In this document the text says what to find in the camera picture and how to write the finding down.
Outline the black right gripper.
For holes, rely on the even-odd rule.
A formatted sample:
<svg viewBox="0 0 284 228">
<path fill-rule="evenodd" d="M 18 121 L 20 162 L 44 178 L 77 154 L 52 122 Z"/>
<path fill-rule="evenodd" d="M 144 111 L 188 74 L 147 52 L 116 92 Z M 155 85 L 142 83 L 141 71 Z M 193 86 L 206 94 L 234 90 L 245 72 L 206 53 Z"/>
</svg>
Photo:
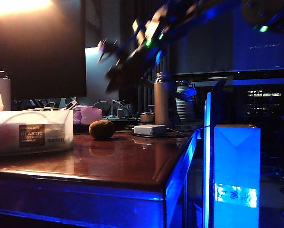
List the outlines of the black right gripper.
<svg viewBox="0 0 284 228">
<path fill-rule="evenodd" d="M 138 41 L 139 45 L 129 55 L 125 47 L 134 39 Z M 105 74 L 105 79 L 108 80 L 107 93 L 112 93 L 122 86 L 125 73 L 145 73 L 148 70 L 148 45 L 143 31 L 135 31 L 134 35 L 121 47 L 118 47 L 117 42 L 117 39 L 112 43 L 104 39 L 98 43 L 98 50 L 101 53 L 98 63 L 112 55 L 119 59 L 117 67 L 111 66 Z"/>
</svg>

